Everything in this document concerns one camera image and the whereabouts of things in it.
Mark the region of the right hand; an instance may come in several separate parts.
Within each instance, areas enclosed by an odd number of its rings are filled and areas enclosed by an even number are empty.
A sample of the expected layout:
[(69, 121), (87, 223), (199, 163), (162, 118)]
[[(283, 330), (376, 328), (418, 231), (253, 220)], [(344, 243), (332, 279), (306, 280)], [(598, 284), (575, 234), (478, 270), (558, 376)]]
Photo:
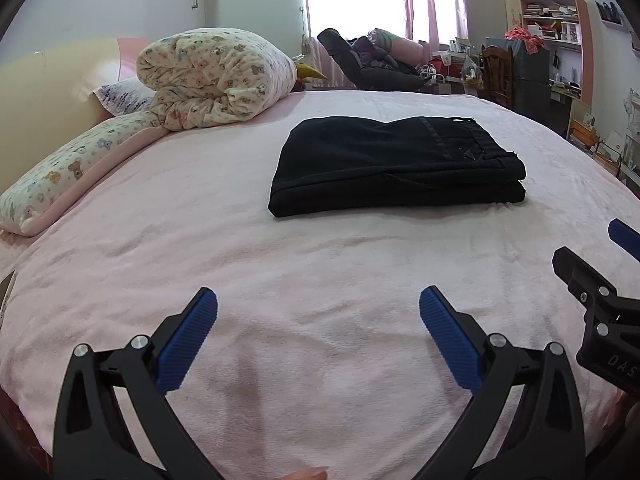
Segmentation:
[(602, 426), (602, 441), (619, 439), (638, 416), (639, 400), (617, 389)]

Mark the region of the left hand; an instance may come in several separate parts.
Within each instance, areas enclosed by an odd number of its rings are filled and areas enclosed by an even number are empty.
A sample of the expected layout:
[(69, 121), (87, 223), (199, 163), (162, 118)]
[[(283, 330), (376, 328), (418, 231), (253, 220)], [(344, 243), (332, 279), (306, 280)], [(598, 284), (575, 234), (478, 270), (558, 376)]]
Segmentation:
[(292, 472), (279, 480), (326, 480), (328, 478), (328, 472), (326, 468), (314, 467), (300, 471)]

